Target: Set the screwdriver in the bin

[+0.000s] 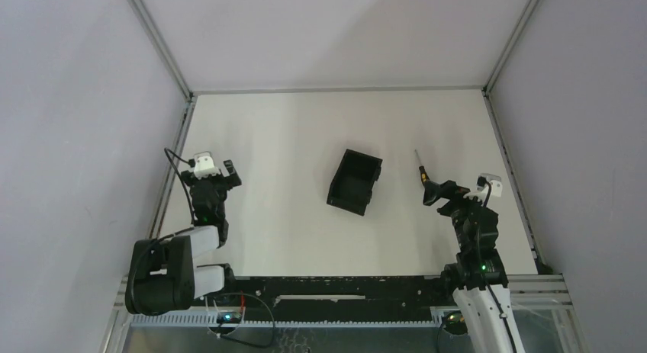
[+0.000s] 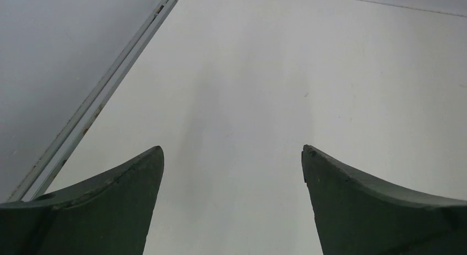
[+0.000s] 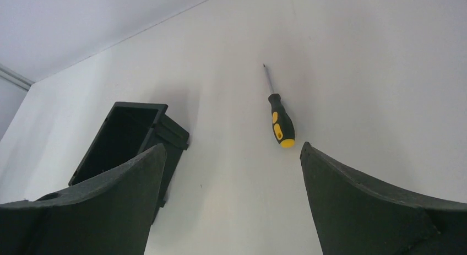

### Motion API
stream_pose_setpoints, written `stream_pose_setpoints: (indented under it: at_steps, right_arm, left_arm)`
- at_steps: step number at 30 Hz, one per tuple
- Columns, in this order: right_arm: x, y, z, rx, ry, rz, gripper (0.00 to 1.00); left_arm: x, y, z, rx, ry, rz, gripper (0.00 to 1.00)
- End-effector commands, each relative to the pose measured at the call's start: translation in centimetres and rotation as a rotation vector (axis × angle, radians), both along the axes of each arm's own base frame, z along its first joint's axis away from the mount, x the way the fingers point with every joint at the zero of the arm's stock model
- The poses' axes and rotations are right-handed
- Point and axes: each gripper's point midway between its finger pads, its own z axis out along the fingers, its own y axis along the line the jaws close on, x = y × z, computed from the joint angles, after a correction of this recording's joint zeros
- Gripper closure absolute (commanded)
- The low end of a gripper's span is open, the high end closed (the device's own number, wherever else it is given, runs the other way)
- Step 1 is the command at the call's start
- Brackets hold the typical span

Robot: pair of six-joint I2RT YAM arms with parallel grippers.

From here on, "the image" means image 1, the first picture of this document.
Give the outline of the yellow black screwdriver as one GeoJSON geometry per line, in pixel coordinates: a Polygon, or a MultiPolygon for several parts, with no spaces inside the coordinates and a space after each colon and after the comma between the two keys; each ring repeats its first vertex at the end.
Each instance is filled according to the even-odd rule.
{"type": "Polygon", "coordinates": [[[426,187],[427,182],[429,181],[429,178],[428,178],[427,171],[426,171],[426,169],[425,169],[425,167],[423,165],[422,159],[421,159],[420,154],[419,154],[417,149],[414,150],[414,155],[416,157],[417,164],[418,164],[418,171],[420,173],[421,184],[424,187],[426,187]]]}

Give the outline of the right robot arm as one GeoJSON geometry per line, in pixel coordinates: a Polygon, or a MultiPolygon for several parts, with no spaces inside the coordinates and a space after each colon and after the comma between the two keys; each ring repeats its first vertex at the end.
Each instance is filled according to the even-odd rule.
{"type": "Polygon", "coordinates": [[[444,317],[442,328],[456,332],[461,323],[476,352],[523,352],[509,280],[496,249],[499,216],[488,206],[501,195],[501,182],[482,175],[472,191],[454,181],[427,179],[423,188],[424,205],[445,201],[437,212],[451,220],[459,244],[456,261],[444,267],[440,285],[444,300],[458,309],[444,317]]]}

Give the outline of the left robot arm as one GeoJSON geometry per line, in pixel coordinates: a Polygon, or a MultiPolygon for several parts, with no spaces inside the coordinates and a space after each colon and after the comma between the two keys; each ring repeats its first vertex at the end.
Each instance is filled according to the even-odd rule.
{"type": "Polygon", "coordinates": [[[207,153],[196,156],[192,167],[181,173],[193,224],[158,239],[135,242],[124,297],[129,313],[158,316],[187,310],[207,294],[221,305],[237,298],[239,286],[227,263],[197,262],[228,239],[225,201],[242,181],[232,161],[224,161],[224,168],[222,172],[207,153]]]}

